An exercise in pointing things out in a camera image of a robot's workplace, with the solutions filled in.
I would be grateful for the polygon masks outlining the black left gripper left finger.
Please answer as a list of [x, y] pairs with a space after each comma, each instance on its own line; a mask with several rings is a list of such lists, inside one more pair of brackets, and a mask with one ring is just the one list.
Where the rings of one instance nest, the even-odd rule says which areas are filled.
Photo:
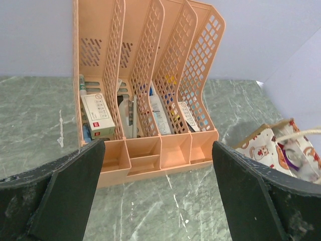
[[1, 179], [1, 240], [83, 240], [104, 154], [95, 140]]

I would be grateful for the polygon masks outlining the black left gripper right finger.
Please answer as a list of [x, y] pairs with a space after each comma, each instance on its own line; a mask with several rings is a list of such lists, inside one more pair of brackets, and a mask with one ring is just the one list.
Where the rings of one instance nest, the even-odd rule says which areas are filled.
[[215, 141], [213, 165], [232, 240], [320, 240], [320, 185]]

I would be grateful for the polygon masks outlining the patterned canvas tote bag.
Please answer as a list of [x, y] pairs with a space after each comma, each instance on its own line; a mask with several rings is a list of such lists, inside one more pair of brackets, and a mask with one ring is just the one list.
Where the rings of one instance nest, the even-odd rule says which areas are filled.
[[294, 119], [263, 124], [234, 149], [244, 156], [289, 176], [320, 184], [320, 157], [307, 135], [320, 127], [300, 131]]

